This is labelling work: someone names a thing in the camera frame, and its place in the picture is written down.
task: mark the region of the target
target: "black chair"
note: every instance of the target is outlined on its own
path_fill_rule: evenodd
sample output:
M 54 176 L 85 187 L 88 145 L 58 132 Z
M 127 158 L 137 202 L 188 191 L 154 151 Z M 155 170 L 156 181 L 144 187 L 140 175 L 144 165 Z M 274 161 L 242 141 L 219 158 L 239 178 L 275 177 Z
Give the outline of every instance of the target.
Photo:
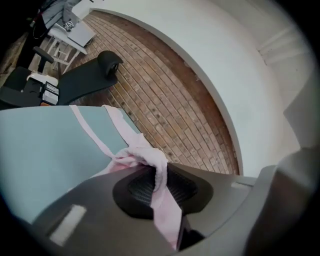
M 38 72 L 42 73 L 46 62 L 54 59 L 39 47 L 33 50 L 41 56 Z M 57 105 L 68 105 L 72 101 L 109 88 L 118 82 L 116 72 L 122 59 L 113 51 L 102 51 L 97 58 L 64 73 L 58 82 L 59 98 Z M 35 107 L 42 103 L 41 82 L 33 81 L 33 90 L 25 90 L 31 70 L 18 66 L 0 88 L 0 110 Z

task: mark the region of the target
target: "brick floor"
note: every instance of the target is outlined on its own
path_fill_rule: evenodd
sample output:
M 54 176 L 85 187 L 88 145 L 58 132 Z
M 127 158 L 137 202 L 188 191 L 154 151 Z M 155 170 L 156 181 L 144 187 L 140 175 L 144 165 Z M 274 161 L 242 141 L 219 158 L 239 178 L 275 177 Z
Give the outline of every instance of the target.
M 94 11 L 85 22 L 96 36 L 79 66 L 101 51 L 124 61 L 118 83 L 78 105 L 123 108 L 147 140 L 169 161 L 223 174 L 239 174 L 226 124 L 205 86 L 164 42 L 123 18 Z
M 15 43 L 12 43 L 6 50 L 3 59 L 0 59 L 0 88 L 4 85 L 11 72 L 15 69 L 19 54 L 26 38 L 27 34 L 24 34 Z

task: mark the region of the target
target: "black mesh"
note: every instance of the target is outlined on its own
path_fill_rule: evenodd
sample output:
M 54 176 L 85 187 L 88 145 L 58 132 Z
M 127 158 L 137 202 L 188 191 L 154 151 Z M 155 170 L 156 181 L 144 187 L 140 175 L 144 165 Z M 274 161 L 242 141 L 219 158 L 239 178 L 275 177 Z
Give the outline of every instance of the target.
M 151 204 L 151 196 L 155 187 L 155 174 L 155 170 L 150 170 L 134 178 L 128 184 L 128 190 L 133 198 L 147 206 Z
M 167 187 L 179 206 L 198 192 L 196 183 L 173 170 L 168 170 Z
M 154 169 L 139 175 L 128 184 L 128 190 L 133 198 L 147 206 L 151 204 L 154 187 Z M 181 205 L 198 192 L 196 183 L 173 170 L 168 170 L 167 187 L 178 205 Z

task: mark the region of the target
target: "curved white wall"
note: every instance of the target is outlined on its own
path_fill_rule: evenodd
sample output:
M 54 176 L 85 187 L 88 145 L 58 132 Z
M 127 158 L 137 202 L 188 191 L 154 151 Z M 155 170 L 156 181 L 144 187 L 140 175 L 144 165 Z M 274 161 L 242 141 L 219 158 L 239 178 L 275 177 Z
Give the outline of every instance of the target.
M 229 129 L 240 172 L 257 177 L 276 164 L 284 116 L 279 88 L 251 35 L 209 0 L 82 0 L 79 17 L 124 17 L 172 47 L 204 83 Z

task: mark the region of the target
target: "pink towel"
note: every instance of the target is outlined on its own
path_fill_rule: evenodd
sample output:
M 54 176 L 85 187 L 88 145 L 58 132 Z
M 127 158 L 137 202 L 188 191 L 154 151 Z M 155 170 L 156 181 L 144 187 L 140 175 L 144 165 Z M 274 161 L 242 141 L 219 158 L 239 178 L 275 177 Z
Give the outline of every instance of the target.
M 137 134 L 124 120 L 119 109 L 104 105 L 102 107 L 107 110 L 115 128 L 128 145 L 127 148 L 121 149 L 114 155 L 92 131 L 81 115 L 78 107 L 75 105 L 71 105 L 70 107 L 85 132 L 106 156 L 112 158 L 108 166 L 93 177 L 137 165 L 155 167 L 155 187 L 150 205 L 153 209 L 153 222 L 160 233 L 176 250 L 182 219 L 182 210 L 167 187 L 168 160 L 165 154 L 159 149 L 151 147 L 142 133 Z

